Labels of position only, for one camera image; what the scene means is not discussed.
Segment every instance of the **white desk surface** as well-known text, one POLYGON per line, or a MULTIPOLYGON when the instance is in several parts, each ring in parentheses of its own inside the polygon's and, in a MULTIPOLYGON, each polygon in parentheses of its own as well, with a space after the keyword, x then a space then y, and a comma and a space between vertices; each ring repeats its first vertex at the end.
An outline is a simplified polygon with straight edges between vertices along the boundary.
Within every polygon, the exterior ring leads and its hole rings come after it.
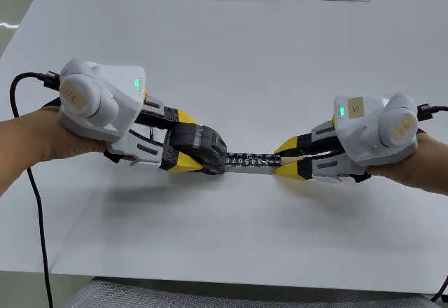
MULTIPOLYGON (((448 0, 34 0, 0 61, 0 116, 24 71, 139 64, 149 92, 265 152, 327 120, 335 95, 448 103, 448 0)), ((54 96, 20 84, 21 112, 54 96)), ((448 141, 447 117, 423 128, 448 141)), ((433 293, 448 197, 372 178, 173 175, 86 155, 35 168, 51 272, 433 293)), ((41 271, 23 175, 0 199, 0 270, 41 271)))

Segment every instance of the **floor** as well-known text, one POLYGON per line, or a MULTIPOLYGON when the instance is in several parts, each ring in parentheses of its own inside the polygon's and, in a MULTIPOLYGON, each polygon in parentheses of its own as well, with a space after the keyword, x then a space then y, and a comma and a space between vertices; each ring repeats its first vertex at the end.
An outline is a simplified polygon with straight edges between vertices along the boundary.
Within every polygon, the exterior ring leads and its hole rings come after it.
MULTIPOLYGON (((0 0, 0 55, 3 54, 32 1, 0 0)), ((52 275, 50 280, 55 307, 59 307, 90 279, 88 276, 52 275)), ((47 307, 43 275, 0 272, 0 307, 47 307)))

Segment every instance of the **hand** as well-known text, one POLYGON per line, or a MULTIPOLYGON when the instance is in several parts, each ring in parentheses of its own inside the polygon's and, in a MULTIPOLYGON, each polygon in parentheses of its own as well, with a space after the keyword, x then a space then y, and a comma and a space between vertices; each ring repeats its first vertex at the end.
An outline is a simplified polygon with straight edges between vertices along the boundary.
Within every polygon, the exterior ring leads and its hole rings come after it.
POLYGON ((83 138, 59 124, 58 111, 51 106, 11 120, 27 139, 25 143, 33 144, 33 164, 106 150, 104 142, 83 138))
POLYGON ((448 146, 424 133, 417 135, 417 141, 419 149, 407 159, 396 164, 371 166, 367 172, 405 186, 448 195, 448 146))

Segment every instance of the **black cable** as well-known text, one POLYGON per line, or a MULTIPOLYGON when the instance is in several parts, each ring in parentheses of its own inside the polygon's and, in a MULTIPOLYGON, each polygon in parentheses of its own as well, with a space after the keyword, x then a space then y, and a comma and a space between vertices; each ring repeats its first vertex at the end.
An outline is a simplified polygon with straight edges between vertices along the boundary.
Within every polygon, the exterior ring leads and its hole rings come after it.
POLYGON ((447 106, 433 106, 431 107, 431 113, 437 113, 440 111, 446 111, 448 112, 448 107, 447 106))
POLYGON ((445 289, 447 289, 448 286, 448 276, 445 279, 445 281, 443 281, 442 286, 440 287, 439 291, 431 298, 432 302, 437 301, 443 294, 443 292, 445 292, 445 289))
POLYGON ((425 121, 433 118, 433 114, 446 111, 448 112, 448 107, 446 106, 431 106, 430 104, 422 104, 417 106, 417 120, 425 121))
MULTIPOLYGON (((10 100, 11 108, 13 110, 14 118, 17 118, 19 116, 19 111, 17 110, 17 104, 15 103, 15 89, 17 87, 17 84, 24 78, 37 78, 40 81, 45 81, 46 75, 44 75, 42 73, 26 72, 26 73, 21 73, 20 75, 18 75, 14 78, 13 82, 11 83, 10 90, 9 90, 9 100, 10 100)), ((43 212, 42 212, 41 195, 39 194, 39 189, 37 188, 31 168, 27 169, 27 173, 28 173, 28 177, 29 177, 29 182, 31 183, 31 187, 33 188, 33 191, 34 191, 34 195, 36 196, 37 215, 38 215, 38 222, 39 222, 39 234, 41 236, 43 275, 45 277, 45 288, 47 290, 48 306, 50 308, 53 308, 53 297, 51 295, 50 276, 48 273, 48 258, 47 258, 47 248, 46 248, 46 243, 45 243, 45 232, 43 231, 43 212)))

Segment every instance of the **cable connector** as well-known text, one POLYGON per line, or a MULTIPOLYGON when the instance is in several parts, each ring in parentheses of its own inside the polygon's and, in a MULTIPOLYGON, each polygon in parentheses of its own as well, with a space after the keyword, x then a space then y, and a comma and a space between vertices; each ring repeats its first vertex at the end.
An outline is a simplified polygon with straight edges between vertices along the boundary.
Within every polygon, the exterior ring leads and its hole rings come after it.
POLYGON ((424 121, 433 118, 434 113, 441 111, 448 112, 448 107, 446 106, 431 106, 430 104, 422 104, 417 106, 417 120, 424 121))
POLYGON ((425 121, 433 118, 433 111, 430 104, 422 104, 417 106, 417 120, 425 121))
POLYGON ((59 74, 49 71, 44 75, 43 86, 54 91, 59 91, 59 86, 61 85, 59 74))

